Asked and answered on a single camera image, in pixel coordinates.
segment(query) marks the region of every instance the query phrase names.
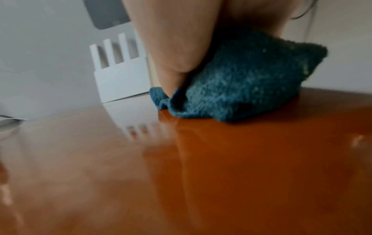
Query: blue cloth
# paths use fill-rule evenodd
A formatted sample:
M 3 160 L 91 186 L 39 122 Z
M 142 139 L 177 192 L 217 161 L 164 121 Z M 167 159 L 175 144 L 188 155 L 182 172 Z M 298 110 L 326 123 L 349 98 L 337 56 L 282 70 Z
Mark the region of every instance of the blue cloth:
M 281 107 L 327 56 L 327 48 L 250 29 L 214 35 L 204 66 L 169 98 L 150 89 L 158 109 L 184 118 L 234 122 Z

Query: white plastic object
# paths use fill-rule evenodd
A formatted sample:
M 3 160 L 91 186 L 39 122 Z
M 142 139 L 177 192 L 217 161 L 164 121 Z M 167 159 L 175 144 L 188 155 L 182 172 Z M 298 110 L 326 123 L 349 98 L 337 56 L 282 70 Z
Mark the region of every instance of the white plastic object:
M 137 35 L 135 39 L 139 57 L 131 59 L 126 35 L 119 34 L 119 45 L 123 57 L 121 63 L 116 63 L 111 39 L 103 41 L 108 61 L 107 68 L 102 67 L 98 46 L 96 44 L 90 46 L 95 68 L 94 77 L 102 103 L 145 93 L 150 89 L 146 51 Z

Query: glossy wooden surface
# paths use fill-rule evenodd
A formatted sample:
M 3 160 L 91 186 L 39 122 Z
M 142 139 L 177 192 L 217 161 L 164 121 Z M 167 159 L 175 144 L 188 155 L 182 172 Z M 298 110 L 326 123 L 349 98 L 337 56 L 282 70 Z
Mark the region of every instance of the glossy wooden surface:
M 0 133 L 0 234 L 372 234 L 371 95 L 236 124 L 148 99 Z

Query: teal cleaning cloth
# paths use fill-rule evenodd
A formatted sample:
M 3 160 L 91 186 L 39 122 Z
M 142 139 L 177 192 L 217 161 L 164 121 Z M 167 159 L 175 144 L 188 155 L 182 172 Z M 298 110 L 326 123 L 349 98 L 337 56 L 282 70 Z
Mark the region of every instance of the teal cleaning cloth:
M 214 35 L 204 66 L 169 98 L 150 89 L 156 107 L 184 118 L 234 122 L 281 107 L 327 56 L 327 48 L 250 29 Z

